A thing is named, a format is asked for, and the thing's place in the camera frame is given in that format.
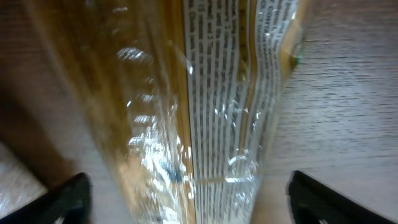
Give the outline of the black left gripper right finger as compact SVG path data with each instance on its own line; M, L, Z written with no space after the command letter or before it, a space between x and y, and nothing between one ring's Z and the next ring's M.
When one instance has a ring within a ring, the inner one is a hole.
M287 196L295 224L396 224L299 170L290 176Z

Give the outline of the orange spaghetti packet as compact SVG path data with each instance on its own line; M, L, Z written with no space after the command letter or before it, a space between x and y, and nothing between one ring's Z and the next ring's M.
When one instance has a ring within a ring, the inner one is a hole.
M311 1L27 5L136 222L250 222Z

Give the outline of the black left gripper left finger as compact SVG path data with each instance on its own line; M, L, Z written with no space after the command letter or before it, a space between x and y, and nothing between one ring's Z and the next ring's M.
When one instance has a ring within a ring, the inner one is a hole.
M92 208L91 196L90 177L81 172L5 216L1 224L53 224L59 218L63 218L63 224L87 224Z

